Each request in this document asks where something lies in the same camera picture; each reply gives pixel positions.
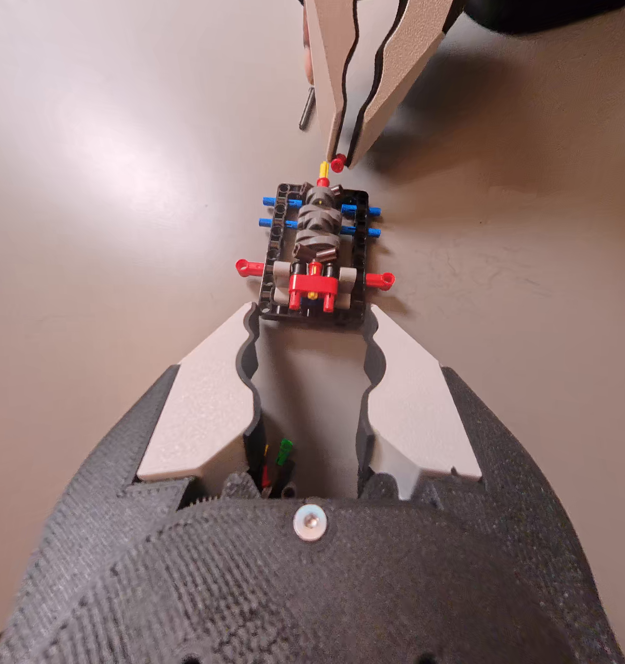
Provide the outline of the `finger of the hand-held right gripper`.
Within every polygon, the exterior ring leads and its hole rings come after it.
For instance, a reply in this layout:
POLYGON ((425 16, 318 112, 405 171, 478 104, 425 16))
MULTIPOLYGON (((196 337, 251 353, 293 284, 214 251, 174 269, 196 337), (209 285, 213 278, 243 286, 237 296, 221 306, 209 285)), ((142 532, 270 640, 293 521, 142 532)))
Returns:
POLYGON ((454 1, 399 2, 393 24, 375 53, 372 87, 350 140, 349 168, 375 143, 454 21, 454 1))
POLYGON ((346 74, 358 45, 356 1, 305 1, 317 118, 324 156, 338 150, 346 113, 346 74))

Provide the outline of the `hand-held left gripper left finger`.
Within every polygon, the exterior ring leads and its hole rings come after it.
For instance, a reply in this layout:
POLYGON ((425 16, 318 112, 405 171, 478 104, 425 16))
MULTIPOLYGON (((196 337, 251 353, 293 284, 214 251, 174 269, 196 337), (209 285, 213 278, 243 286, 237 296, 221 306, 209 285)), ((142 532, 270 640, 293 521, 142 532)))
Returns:
POLYGON ((144 482, 198 477, 208 494, 231 473, 259 482, 265 458, 258 369, 259 312, 246 303, 184 357, 142 458, 144 482))

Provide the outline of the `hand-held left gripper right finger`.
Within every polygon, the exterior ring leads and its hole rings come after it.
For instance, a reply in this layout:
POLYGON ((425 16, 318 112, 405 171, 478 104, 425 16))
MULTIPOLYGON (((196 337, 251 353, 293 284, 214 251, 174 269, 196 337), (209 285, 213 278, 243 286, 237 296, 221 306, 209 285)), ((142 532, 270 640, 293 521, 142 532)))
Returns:
POLYGON ((424 479, 482 473, 439 361, 377 305, 366 311, 364 373, 356 433, 358 494, 390 476, 411 499, 424 479))

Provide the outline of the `pile of small lego pieces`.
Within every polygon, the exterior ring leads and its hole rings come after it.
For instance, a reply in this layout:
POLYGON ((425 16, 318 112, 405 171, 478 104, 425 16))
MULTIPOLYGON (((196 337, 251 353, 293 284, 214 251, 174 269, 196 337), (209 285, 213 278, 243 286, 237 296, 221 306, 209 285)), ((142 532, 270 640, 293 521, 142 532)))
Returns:
POLYGON ((259 451, 257 464, 249 474, 262 499, 294 499, 297 496, 295 483, 296 460, 294 444, 283 438, 277 452, 271 454, 269 444, 259 451))

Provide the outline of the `black lego frame assembly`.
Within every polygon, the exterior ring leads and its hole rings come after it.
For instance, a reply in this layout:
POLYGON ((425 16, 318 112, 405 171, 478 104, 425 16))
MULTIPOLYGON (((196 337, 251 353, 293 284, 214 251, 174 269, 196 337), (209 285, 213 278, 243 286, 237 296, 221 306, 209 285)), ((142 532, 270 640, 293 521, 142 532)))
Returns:
POLYGON ((369 205, 366 191, 283 183, 265 197, 269 231, 263 261, 240 259, 242 278, 261 278, 259 315, 265 320, 359 328, 365 318, 367 292, 389 291, 390 272, 368 271, 368 250, 382 235, 373 221, 381 209, 369 205))

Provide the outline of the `black fabric cushion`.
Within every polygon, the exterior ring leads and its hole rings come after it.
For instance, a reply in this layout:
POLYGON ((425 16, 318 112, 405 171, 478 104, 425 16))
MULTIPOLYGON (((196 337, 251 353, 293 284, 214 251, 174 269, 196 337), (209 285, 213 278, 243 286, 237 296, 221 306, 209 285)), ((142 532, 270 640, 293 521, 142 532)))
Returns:
POLYGON ((467 1, 464 12, 503 35, 530 35, 625 7, 625 1, 467 1))

